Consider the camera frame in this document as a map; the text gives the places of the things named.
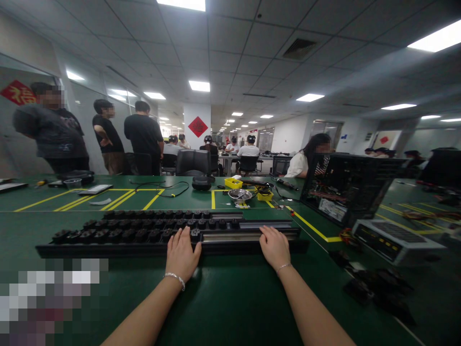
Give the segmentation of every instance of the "green workbench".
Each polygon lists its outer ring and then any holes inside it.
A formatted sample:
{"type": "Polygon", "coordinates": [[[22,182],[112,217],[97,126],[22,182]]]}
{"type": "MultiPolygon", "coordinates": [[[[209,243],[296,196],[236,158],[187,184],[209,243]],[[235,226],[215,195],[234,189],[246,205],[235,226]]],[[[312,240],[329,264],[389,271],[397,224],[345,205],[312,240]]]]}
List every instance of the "green workbench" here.
{"type": "MultiPolygon", "coordinates": [[[[217,185],[211,191],[195,191],[192,187],[176,198],[186,184],[172,189],[147,185],[138,193],[130,179],[143,183],[165,182],[170,186],[179,181],[191,183],[189,177],[97,176],[96,184],[113,184],[111,190],[92,198],[101,201],[111,198],[106,206],[91,206],[66,190],[33,188],[39,178],[24,179],[28,188],[0,195],[2,270],[10,279],[18,271],[31,267],[79,270],[77,263],[65,260],[60,266],[51,260],[38,259],[34,246],[46,244],[61,229],[77,229],[90,219],[100,219],[104,210],[216,210],[233,211],[230,199],[217,185]]],[[[268,181],[269,178],[254,180],[268,181]]],[[[303,181],[286,179],[300,189],[303,181]]],[[[297,198],[300,192],[279,185],[281,194],[297,198]]],[[[245,209],[246,219],[293,219],[301,227],[303,239],[311,241],[308,252],[293,255],[292,263],[311,289],[335,316],[358,345],[457,345],[461,323],[460,268],[458,255],[446,251],[442,260],[427,267],[399,269],[415,287],[406,298],[418,323],[410,328],[401,325],[391,315],[373,304],[362,307],[345,294],[342,287],[351,277],[328,256],[327,250],[345,249],[352,260],[367,269],[388,267],[379,256],[365,249],[356,254],[339,241],[340,228],[318,213],[295,201],[277,196],[270,203],[252,200],[245,209]],[[277,210],[277,205],[289,206],[277,210]]],[[[441,230],[401,217],[409,208],[437,211],[440,207],[431,194],[419,186],[394,182],[389,189],[377,218],[394,220],[429,237],[439,237],[441,230]]],[[[72,321],[57,324],[50,335],[56,345],[99,345],[117,325],[155,288],[165,268],[165,258],[110,259],[108,273],[100,274],[100,284],[91,284],[91,296],[83,297],[81,309],[73,309],[72,321]]],[[[171,309],[158,339],[158,345],[301,345],[301,338],[283,287],[262,256],[202,256],[199,269],[171,309]]]]}

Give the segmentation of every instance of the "long hair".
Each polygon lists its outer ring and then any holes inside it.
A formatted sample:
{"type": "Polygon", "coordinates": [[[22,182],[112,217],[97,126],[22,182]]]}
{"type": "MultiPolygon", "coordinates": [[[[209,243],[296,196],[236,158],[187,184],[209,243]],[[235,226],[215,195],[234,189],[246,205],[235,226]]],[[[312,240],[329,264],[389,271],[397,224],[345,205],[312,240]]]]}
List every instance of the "long hair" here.
{"type": "Polygon", "coordinates": [[[306,144],[304,149],[301,149],[304,155],[307,157],[307,165],[310,167],[312,160],[314,159],[314,154],[319,145],[327,144],[331,142],[331,138],[327,134],[317,134],[312,136],[309,140],[309,143],[306,144]]]}

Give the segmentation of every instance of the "bracelet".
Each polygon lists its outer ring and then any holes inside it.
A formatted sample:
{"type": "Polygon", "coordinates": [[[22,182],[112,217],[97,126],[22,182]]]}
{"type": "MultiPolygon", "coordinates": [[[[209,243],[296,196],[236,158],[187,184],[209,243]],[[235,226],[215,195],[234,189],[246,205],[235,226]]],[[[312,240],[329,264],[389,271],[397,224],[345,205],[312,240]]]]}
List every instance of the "bracelet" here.
{"type": "Polygon", "coordinates": [[[179,276],[177,276],[174,273],[165,273],[165,275],[163,277],[165,277],[165,276],[172,276],[172,277],[175,277],[176,279],[178,279],[182,284],[182,291],[184,292],[184,290],[186,289],[186,284],[184,283],[183,279],[181,279],[179,276]]]}
{"type": "Polygon", "coordinates": [[[278,268],[277,269],[277,277],[279,277],[280,269],[285,268],[285,267],[292,267],[292,265],[291,265],[291,263],[287,263],[287,264],[282,265],[280,268],[278,268]]]}

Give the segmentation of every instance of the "black t-shirt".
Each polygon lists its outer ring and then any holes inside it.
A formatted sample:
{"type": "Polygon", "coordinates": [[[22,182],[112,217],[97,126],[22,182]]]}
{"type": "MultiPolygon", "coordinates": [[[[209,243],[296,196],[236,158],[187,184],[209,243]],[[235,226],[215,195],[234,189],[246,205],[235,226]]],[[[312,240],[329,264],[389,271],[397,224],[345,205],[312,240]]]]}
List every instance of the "black t-shirt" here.
{"type": "Polygon", "coordinates": [[[93,127],[95,127],[95,125],[101,126],[104,131],[106,131],[107,137],[113,144],[108,144],[105,147],[101,147],[102,137],[95,131],[96,140],[101,148],[102,153],[125,152],[125,150],[123,150],[123,144],[120,140],[119,134],[109,119],[104,118],[102,115],[96,114],[93,117],[93,127]]]}
{"type": "Polygon", "coordinates": [[[148,116],[133,114],[125,119],[125,136],[131,141],[133,152],[150,154],[160,159],[159,142],[163,142],[158,123],[148,116]]]}

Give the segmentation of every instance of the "computer tower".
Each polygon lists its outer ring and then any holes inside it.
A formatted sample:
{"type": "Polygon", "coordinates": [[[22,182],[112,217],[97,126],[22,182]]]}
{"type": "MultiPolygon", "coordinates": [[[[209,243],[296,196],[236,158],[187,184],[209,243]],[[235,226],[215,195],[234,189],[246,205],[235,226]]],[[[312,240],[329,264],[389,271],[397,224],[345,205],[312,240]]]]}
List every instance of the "computer tower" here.
{"type": "Polygon", "coordinates": [[[340,227],[372,219],[405,160],[315,154],[301,201],[340,227]]]}

